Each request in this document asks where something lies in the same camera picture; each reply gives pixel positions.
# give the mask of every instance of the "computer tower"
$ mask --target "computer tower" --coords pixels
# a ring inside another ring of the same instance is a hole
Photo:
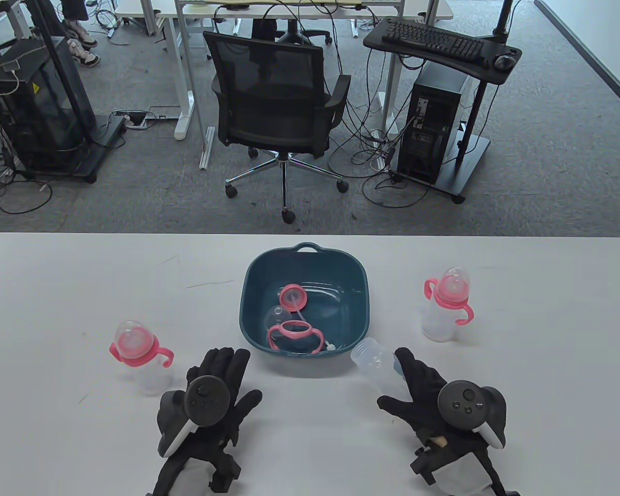
[[[454,146],[461,121],[460,104],[466,105],[471,83],[463,72],[426,62],[411,90],[395,172],[435,184],[446,154]]]
[[[95,114],[67,42],[53,36],[53,44],[81,118],[86,128],[91,128]],[[24,167],[32,172],[76,168],[79,159],[87,155],[86,149],[81,149],[81,123],[40,38],[17,40],[0,57],[0,125]]]

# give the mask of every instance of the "person's leg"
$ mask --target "person's leg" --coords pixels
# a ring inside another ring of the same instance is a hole
[[[64,27],[60,23],[60,19],[57,18],[57,13],[55,12],[55,7],[51,2],[39,2],[39,8],[41,9],[41,15],[43,16],[43,21],[48,27],[48,31],[50,31],[51,36],[67,36],[67,32]]]
[[[46,27],[48,27],[48,31],[50,31],[51,36],[62,36],[63,38],[67,38],[69,52],[71,52],[71,56],[78,61],[81,66],[91,68],[99,63],[101,57],[85,50],[78,40],[69,38],[65,27],[60,22],[60,19],[57,18],[55,7],[53,7],[51,2],[39,2],[39,8],[41,9],[43,21]]]
[[[76,38],[83,48],[90,49],[97,46],[97,40],[83,27],[80,21],[88,21],[87,9],[84,0],[61,0],[62,24],[72,38]]]

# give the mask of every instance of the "sneaker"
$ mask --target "sneaker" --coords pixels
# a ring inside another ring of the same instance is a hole
[[[71,36],[71,38],[76,38],[76,40],[81,42],[81,45],[83,45],[83,48],[86,50],[94,48],[98,45],[97,40],[90,35],[78,21],[67,21],[67,19],[64,19],[62,24],[69,33],[69,36]]]
[[[67,44],[69,45],[69,52],[71,52],[71,56],[78,62],[81,63],[81,66],[84,68],[93,68],[96,64],[99,63],[101,57],[97,54],[93,54],[92,52],[88,52],[81,46],[78,40],[67,40]]]

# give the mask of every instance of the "wall baseboard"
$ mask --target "wall baseboard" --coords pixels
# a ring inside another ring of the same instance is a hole
[[[588,63],[591,68],[599,75],[600,78],[603,79],[608,87],[620,98],[620,81],[616,78],[611,71],[606,68],[606,66],[601,63],[601,60],[598,59],[593,52],[591,52],[588,47],[584,45],[584,43],[579,39],[579,36],[575,35],[574,32],[568,28],[567,24],[563,23],[562,19],[556,15],[556,13],[549,7],[543,0],[535,0],[535,7],[539,9],[546,17],[551,21],[558,31],[560,31],[561,35],[565,36],[565,39],[572,45],[572,47],[579,52],[579,55],[583,57],[583,59]]]

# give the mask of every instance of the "white wall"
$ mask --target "white wall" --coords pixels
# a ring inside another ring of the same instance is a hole
[[[544,0],[620,81],[620,0]]]

